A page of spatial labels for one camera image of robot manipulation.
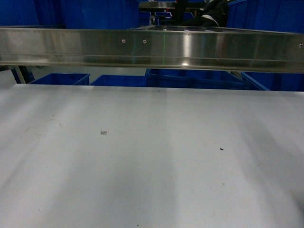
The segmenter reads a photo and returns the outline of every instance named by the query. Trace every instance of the blue crate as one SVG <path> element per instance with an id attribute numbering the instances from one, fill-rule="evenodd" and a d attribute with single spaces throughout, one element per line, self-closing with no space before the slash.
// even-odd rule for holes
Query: blue crate
<path id="1" fill-rule="evenodd" d="M 227 27 L 304 33 L 303 0 L 236 0 Z"/>
<path id="2" fill-rule="evenodd" d="M 68 29 L 129 29 L 138 26 L 136 0 L 61 0 Z"/>
<path id="3" fill-rule="evenodd" d="M 36 85 L 74 85 L 88 86 L 90 85 L 89 74 L 58 74 L 53 73 L 37 79 L 31 84 Z"/>
<path id="4" fill-rule="evenodd" d="M 151 12 L 139 12 L 139 26 L 151 25 Z"/>
<path id="5" fill-rule="evenodd" d="M 0 26 L 63 25 L 60 0 L 0 0 Z"/>
<path id="6" fill-rule="evenodd" d="M 147 83 L 144 76 L 102 75 L 91 86 L 146 87 Z"/>
<path id="7" fill-rule="evenodd" d="M 304 91 L 304 74 L 242 73 L 250 90 Z"/>
<path id="8" fill-rule="evenodd" d="M 247 89 L 248 82 L 224 71 L 148 69 L 147 87 Z"/>

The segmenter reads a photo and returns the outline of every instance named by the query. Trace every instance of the metal frame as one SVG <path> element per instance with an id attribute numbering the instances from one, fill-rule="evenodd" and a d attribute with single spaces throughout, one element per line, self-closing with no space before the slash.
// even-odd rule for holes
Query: metal frame
<path id="1" fill-rule="evenodd" d="M 0 64 L 304 73 L 304 35 L 228 28 L 0 28 Z"/>
<path id="2" fill-rule="evenodd" d="M 174 9 L 176 2 L 172 1 L 163 1 L 163 2 L 156 2 L 156 1 L 142 1 L 139 3 L 139 9 Z M 188 2 L 187 9 L 200 9 L 206 6 L 205 2 Z"/>

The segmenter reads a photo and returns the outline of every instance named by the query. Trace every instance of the blue plastic bin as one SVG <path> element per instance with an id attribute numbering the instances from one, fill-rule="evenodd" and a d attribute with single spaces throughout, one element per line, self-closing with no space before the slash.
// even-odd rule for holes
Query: blue plastic bin
<path id="1" fill-rule="evenodd" d="M 129 29 L 138 26 L 136 0 L 61 0 L 68 29 Z"/>
<path id="2" fill-rule="evenodd" d="M 236 89 L 249 83 L 225 71 L 147 69 L 147 87 Z"/>
<path id="3" fill-rule="evenodd" d="M 236 0 L 227 27 L 304 33 L 303 0 Z"/>
<path id="4" fill-rule="evenodd" d="M 58 74 L 53 73 L 37 79 L 31 84 L 36 85 L 74 85 L 88 86 L 90 85 L 89 74 Z"/>
<path id="5" fill-rule="evenodd" d="M 139 11 L 139 26 L 151 25 L 151 12 Z"/>
<path id="6" fill-rule="evenodd" d="M 144 76 L 102 75 L 91 86 L 146 87 L 147 83 Z"/>
<path id="7" fill-rule="evenodd" d="M 304 91 L 304 74 L 242 73 L 258 90 Z"/>
<path id="8" fill-rule="evenodd" d="M 0 2 L 0 26 L 63 25 L 60 0 Z"/>

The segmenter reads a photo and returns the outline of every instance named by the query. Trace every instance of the metal guard bar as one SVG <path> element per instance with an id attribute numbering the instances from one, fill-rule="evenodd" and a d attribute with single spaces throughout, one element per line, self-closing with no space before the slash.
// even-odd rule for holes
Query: metal guard bar
<path id="1" fill-rule="evenodd" d="M 303 43 L 303 34 L 228 28 L 0 28 L 0 64 L 304 73 Z"/>
<path id="2" fill-rule="evenodd" d="M 163 1 L 163 2 L 148 2 L 142 1 L 139 3 L 139 9 L 174 9 L 176 2 Z M 188 2 L 187 9 L 199 9 L 206 6 L 205 2 Z"/>

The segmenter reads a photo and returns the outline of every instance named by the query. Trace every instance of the white surface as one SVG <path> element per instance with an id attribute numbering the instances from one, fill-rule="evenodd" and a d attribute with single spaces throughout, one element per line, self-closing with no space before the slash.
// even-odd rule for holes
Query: white surface
<path id="1" fill-rule="evenodd" d="M 303 93 L 1 89 L 0 227 L 303 227 L 303 114 Z"/>
<path id="2" fill-rule="evenodd" d="M 5 70 L 0 72 L 0 89 L 9 88 L 15 84 L 16 84 L 16 80 L 10 70 Z"/>

